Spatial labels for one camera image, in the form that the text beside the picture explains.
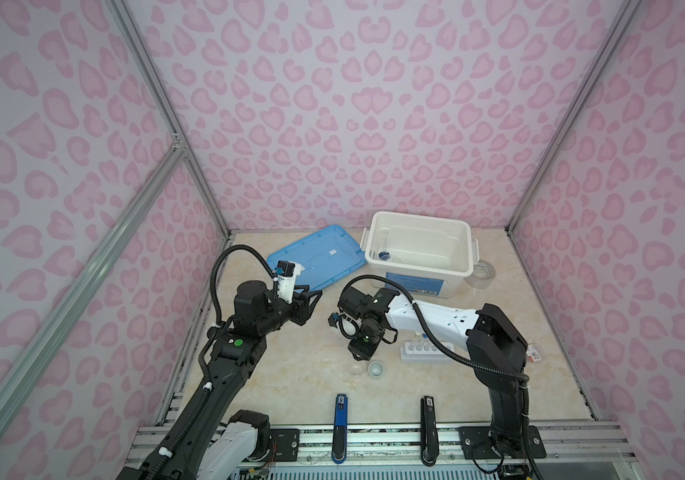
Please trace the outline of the clear watch glass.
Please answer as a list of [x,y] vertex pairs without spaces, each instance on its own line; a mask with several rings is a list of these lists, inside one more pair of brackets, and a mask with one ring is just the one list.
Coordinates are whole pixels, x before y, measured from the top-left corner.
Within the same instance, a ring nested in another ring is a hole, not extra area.
[[364,374],[366,370],[366,363],[361,361],[352,361],[348,367],[348,373],[353,376]]

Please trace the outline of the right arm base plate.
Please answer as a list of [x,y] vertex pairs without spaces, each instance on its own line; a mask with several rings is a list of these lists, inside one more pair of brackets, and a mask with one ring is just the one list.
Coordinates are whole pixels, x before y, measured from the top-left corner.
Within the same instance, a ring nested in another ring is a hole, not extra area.
[[533,425],[527,428],[525,440],[528,450],[524,449],[521,436],[512,439],[496,436],[488,426],[463,426],[458,428],[457,432],[466,460],[524,460],[526,452],[535,460],[547,457],[544,441],[539,430]]

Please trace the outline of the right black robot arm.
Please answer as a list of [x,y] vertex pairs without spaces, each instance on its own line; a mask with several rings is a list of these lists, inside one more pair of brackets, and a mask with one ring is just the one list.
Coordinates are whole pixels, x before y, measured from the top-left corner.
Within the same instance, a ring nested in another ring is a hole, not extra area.
[[498,306],[446,307],[419,301],[392,283],[374,294],[347,286],[328,324],[348,340],[357,361],[372,360],[380,345],[394,343],[402,331],[426,336],[445,358],[471,368],[487,388],[491,420],[486,437],[492,451],[510,458],[525,453],[527,342]]

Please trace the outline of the clear petri dish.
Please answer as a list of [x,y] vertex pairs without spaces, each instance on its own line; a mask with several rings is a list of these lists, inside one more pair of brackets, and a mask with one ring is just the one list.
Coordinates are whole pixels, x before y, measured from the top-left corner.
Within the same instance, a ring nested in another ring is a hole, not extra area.
[[408,252],[387,250],[386,254],[388,256],[388,261],[391,263],[397,263],[402,265],[417,265],[418,261],[414,259],[414,256]]

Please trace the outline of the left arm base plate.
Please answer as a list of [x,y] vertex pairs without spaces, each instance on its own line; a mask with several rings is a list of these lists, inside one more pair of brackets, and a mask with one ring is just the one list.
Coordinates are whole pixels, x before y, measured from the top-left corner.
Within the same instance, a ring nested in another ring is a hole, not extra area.
[[296,462],[300,451],[300,430],[296,428],[254,429],[254,448],[243,462]]

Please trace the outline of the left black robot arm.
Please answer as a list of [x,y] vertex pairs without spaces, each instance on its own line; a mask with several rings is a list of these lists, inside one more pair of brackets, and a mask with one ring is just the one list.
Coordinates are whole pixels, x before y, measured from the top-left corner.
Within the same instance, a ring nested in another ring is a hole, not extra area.
[[266,462],[270,416],[240,410],[218,432],[226,411],[244,388],[268,349],[268,334],[292,322],[310,320],[320,290],[302,286],[282,298],[278,288],[252,280],[238,286],[234,315],[200,353],[202,381],[166,436],[136,468],[124,467],[120,479],[228,479],[246,460]]

